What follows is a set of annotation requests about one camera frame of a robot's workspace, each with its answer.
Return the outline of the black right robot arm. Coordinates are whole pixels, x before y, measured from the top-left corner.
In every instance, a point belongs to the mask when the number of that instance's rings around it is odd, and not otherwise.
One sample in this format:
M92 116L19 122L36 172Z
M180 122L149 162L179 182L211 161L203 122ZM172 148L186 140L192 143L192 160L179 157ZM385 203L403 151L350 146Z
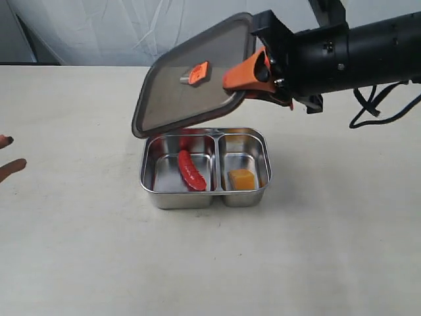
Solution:
M255 14L251 34L262 48L225 73L228 91L307 113L323 110L323 94L420 81L420 13L350 28L340 1L312 1L318 27L292 32L271 10Z

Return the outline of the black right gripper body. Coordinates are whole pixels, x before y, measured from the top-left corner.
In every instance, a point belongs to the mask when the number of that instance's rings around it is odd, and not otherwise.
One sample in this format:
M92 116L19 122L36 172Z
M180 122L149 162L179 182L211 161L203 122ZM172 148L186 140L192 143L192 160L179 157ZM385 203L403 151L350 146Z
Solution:
M338 90L349 61L348 32L320 27L293 33L271 10L253 16L251 33L269 54L276 89L302 103L308 114L323 111L323 93Z

